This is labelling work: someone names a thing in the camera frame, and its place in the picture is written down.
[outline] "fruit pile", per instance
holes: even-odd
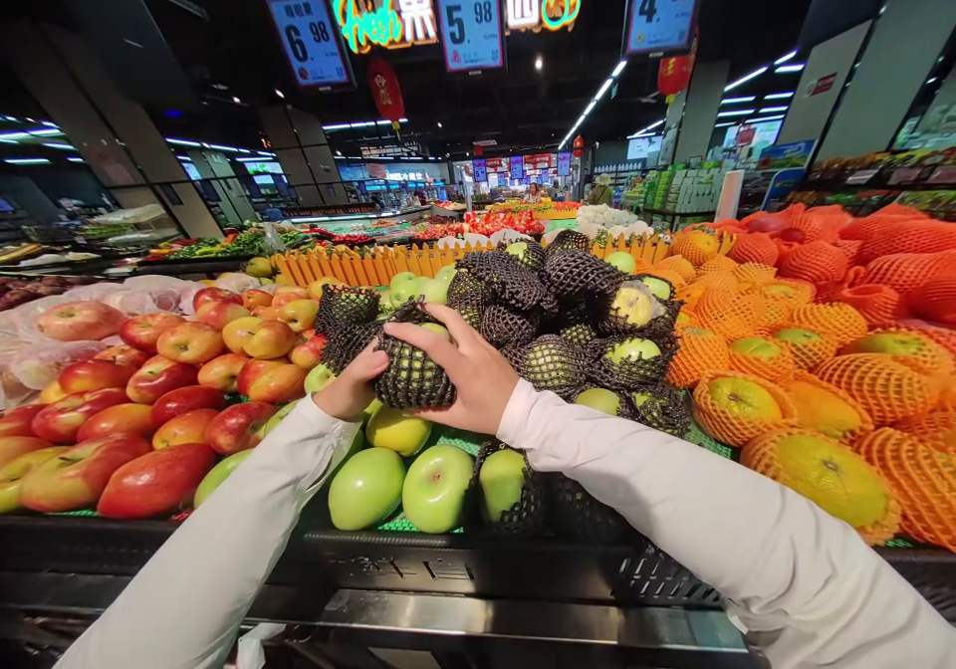
[[[667,377],[701,428],[872,544],[956,552],[956,227],[914,213],[758,212],[718,224],[727,256],[691,230],[653,272],[684,304]]]

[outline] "hanging price sign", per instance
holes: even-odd
[[[629,55],[690,49],[700,0],[629,0],[624,52]]]

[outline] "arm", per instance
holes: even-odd
[[[774,667],[956,664],[956,632],[906,580],[850,526],[762,475],[524,380],[498,437],[720,591]]]

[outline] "signboard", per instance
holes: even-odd
[[[352,70],[326,0],[266,0],[300,87],[351,85]]]
[[[445,68],[467,72],[504,67],[498,0],[437,0]]]
[[[629,0],[624,52],[686,50],[694,36],[700,0]]]
[[[571,152],[559,151],[558,152],[558,175],[568,176],[570,174],[571,174]]]

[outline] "ceiling light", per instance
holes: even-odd
[[[750,82],[750,81],[751,81],[752,79],[754,79],[755,77],[760,77],[764,72],[766,72],[766,71],[769,70],[769,69],[770,69],[770,67],[761,67],[759,70],[754,70],[753,72],[751,72],[751,73],[750,73],[749,75],[747,75],[746,77],[741,77],[741,78],[740,78],[739,80],[737,80],[736,82],[731,82],[729,85],[727,85],[726,87],[724,87],[724,92],[730,92],[730,91],[731,91],[732,89],[734,89],[735,87],[740,87],[740,86],[741,86],[742,84],[744,84],[745,82]]]

